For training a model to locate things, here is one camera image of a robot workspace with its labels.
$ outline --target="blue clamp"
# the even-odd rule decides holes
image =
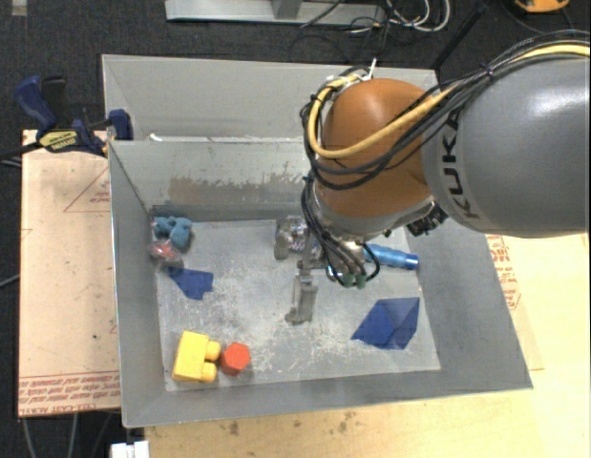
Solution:
[[[81,119],[73,120],[69,129],[58,129],[58,117],[41,91],[38,75],[22,80],[14,92],[15,100],[21,109],[41,124],[36,133],[36,142],[52,153],[80,151],[97,156],[106,156],[106,142],[97,137],[94,131]],[[103,125],[115,129],[116,139],[134,138],[130,117],[122,109],[110,111]]]

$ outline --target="blue foam piece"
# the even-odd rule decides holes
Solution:
[[[191,226],[193,222],[187,218],[176,218],[172,232],[170,233],[170,241],[178,249],[184,249],[189,242],[191,235]]]
[[[381,349],[403,349],[416,332],[419,309],[418,297],[377,301],[351,339]]]
[[[156,237],[159,238],[160,236],[170,236],[172,228],[176,224],[175,218],[154,218],[153,220],[155,221],[153,232],[155,233]]]
[[[200,301],[205,292],[212,291],[214,275],[207,271],[168,268],[168,275],[189,299]]]

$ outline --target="blue triangular block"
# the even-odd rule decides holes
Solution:
[[[168,275],[189,299],[200,301],[204,292],[212,291],[214,275],[207,271],[168,268]]]
[[[386,308],[376,304],[354,332],[352,339],[367,344],[385,344],[393,332],[394,326]]]
[[[403,349],[416,332],[419,308],[418,297],[380,300],[363,319],[352,339],[382,349]]]

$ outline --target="cardboard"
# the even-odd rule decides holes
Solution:
[[[20,417],[119,408],[109,195],[105,158],[23,156]]]

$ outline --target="small toy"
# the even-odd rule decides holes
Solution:
[[[237,377],[250,363],[248,346],[232,343],[221,354],[221,371],[231,377]]]
[[[418,297],[377,301],[352,339],[381,349],[403,349],[416,332],[419,308]]]
[[[200,301],[205,292],[212,291],[214,275],[207,271],[168,268],[168,275],[189,299]]]
[[[183,261],[180,257],[180,251],[176,249],[172,242],[168,239],[166,241],[151,242],[147,251],[155,260],[159,260],[163,266],[171,266],[182,268]]]
[[[157,238],[168,237],[174,247],[184,250],[191,239],[191,226],[193,222],[188,218],[162,218],[153,220],[153,232]]]
[[[221,355],[221,345],[205,334],[182,331],[172,379],[179,382],[213,382],[217,378],[214,363]]]

